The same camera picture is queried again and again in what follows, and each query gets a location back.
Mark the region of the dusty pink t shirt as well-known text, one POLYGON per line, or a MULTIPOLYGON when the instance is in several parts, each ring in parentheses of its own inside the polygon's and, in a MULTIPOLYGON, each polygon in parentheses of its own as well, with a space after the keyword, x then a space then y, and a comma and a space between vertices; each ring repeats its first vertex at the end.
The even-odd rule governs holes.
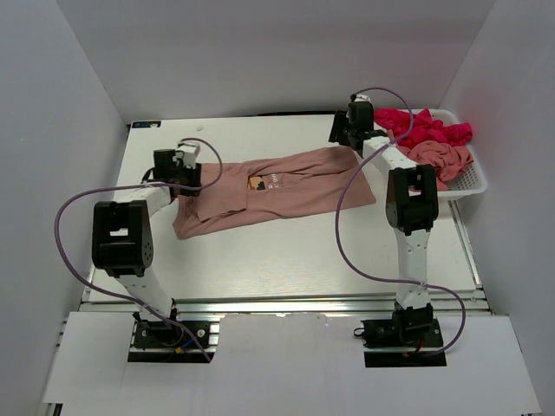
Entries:
POLYGON ((198 197, 180 196, 173 229, 178 239, 301 218, 376 202, 359 160, 346 146, 323 147, 274 159, 206 163, 198 197))

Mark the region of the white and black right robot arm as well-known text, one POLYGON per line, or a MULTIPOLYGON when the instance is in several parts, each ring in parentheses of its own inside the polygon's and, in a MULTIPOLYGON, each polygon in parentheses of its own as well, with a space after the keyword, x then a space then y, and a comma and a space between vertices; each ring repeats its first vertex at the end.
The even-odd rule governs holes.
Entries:
POLYGON ((348 146, 387 180, 385 214, 397 242, 399 284, 388 320, 367 320, 361 333, 368 348, 421 348, 434 324, 428 283, 428 240, 439 215, 434 168, 419 165, 374 126, 368 96, 350 97, 334 116, 329 142, 348 146))

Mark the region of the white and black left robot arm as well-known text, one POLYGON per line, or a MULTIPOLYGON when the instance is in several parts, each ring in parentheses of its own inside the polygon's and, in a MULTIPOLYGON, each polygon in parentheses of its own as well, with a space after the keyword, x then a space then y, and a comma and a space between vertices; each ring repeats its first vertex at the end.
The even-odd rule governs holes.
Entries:
POLYGON ((150 218, 178 196, 198 196, 200 145, 156 150, 153 167, 141 179, 141 188, 112 201, 95 204, 92 234, 94 266, 114 278, 129 296, 143 302, 138 319, 150 321, 153 335, 163 345, 178 343, 183 324, 174 319, 175 301, 161 288, 153 272, 153 235, 150 218))

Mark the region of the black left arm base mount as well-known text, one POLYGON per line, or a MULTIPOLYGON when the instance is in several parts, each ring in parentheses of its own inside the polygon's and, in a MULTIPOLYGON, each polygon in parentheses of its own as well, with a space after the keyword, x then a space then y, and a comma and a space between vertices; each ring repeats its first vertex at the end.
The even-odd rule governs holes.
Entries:
POLYGON ((127 355, 130 363, 207 364, 193 338, 165 322, 136 322, 127 355))

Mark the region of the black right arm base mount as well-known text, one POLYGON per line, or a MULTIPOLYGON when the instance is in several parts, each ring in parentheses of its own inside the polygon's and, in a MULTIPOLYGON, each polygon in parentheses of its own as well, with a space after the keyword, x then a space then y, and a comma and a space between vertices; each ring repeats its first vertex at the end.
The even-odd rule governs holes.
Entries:
POLYGON ((409 330, 406 336, 394 328, 392 319, 365 320, 353 330, 363 345, 366 368, 445 367, 441 327, 437 319, 425 329, 409 330))

